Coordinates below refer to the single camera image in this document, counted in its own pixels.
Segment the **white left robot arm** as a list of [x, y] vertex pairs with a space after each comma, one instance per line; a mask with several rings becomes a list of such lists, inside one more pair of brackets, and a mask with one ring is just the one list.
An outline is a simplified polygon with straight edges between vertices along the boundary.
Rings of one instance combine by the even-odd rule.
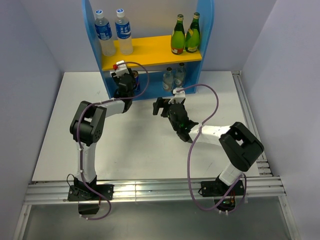
[[140, 87], [138, 72], [129, 68], [121, 76], [114, 72], [111, 77], [117, 85], [114, 98], [110, 102], [93, 105], [88, 101], [81, 101], [69, 131], [73, 140], [80, 144], [80, 157], [77, 174], [74, 177], [74, 192], [85, 200], [92, 200], [97, 196], [97, 174], [95, 169], [95, 153], [98, 140], [101, 138], [105, 119], [107, 117], [127, 112], [135, 96], [136, 88]]

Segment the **blue and yellow shelf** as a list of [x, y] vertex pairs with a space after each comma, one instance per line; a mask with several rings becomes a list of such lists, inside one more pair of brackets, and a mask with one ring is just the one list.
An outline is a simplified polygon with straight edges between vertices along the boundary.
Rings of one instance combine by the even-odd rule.
[[214, 1], [199, 0], [197, 2], [196, 11], [200, 14], [199, 49], [195, 53], [185, 51], [180, 55], [171, 53], [170, 35], [134, 38], [132, 40], [133, 53], [130, 55], [123, 55], [120, 51], [117, 51], [113, 56], [103, 55], [101, 44], [94, 27], [95, 16], [91, 3], [88, 0], [83, 0], [81, 5], [86, 33], [106, 92], [110, 98], [114, 96], [117, 88], [111, 76], [114, 71], [113, 65], [121, 60], [126, 61], [129, 68], [139, 71], [138, 79], [141, 87], [147, 87], [146, 92], [139, 97], [140, 100], [169, 96], [169, 92], [163, 89], [163, 74], [167, 67], [176, 69], [179, 63], [186, 64], [185, 86], [189, 87], [186, 93], [195, 93], [196, 88], [194, 85], [199, 81], [214, 25]]

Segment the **Pocari Sweat bottle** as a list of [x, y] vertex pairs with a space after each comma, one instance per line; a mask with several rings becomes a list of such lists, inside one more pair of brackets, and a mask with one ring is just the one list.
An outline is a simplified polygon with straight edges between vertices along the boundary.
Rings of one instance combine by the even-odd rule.
[[116, 53], [116, 47], [112, 39], [112, 30], [110, 22], [105, 18], [101, 9], [95, 11], [95, 31], [98, 36], [102, 53], [105, 56], [113, 56]]
[[132, 44], [132, 32], [129, 19], [126, 17], [125, 11], [123, 8], [116, 10], [116, 21], [115, 29], [116, 35], [119, 43], [120, 52], [123, 55], [130, 55], [133, 53], [133, 44]]

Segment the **Red Bull can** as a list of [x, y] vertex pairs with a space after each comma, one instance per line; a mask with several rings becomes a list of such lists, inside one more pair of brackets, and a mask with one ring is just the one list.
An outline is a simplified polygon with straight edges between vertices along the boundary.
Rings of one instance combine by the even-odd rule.
[[139, 81], [139, 73], [136, 70], [133, 70], [132, 73], [133, 73], [134, 80], [135, 80], [135, 91], [138, 93], [141, 90], [141, 85], [140, 85], [140, 81]]

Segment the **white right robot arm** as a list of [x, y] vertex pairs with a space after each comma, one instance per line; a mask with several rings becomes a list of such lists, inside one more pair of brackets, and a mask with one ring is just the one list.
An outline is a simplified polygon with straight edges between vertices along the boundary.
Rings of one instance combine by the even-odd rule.
[[177, 136], [186, 143], [205, 143], [222, 147], [229, 163], [214, 181], [202, 181], [198, 193], [202, 197], [241, 195], [244, 186], [240, 178], [265, 150], [263, 144], [241, 122], [230, 126], [200, 125], [189, 119], [184, 100], [159, 97], [153, 103], [152, 114], [167, 118]]

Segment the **clear glass bottle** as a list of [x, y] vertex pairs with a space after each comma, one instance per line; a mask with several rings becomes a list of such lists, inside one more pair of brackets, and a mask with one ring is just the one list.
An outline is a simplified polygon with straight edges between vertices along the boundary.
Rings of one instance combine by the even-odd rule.
[[163, 74], [162, 87], [166, 92], [171, 92], [174, 85], [174, 74], [171, 67], [167, 67]]
[[174, 84], [177, 88], [183, 87], [186, 78], [186, 69], [183, 62], [179, 63], [175, 75], [174, 75]]

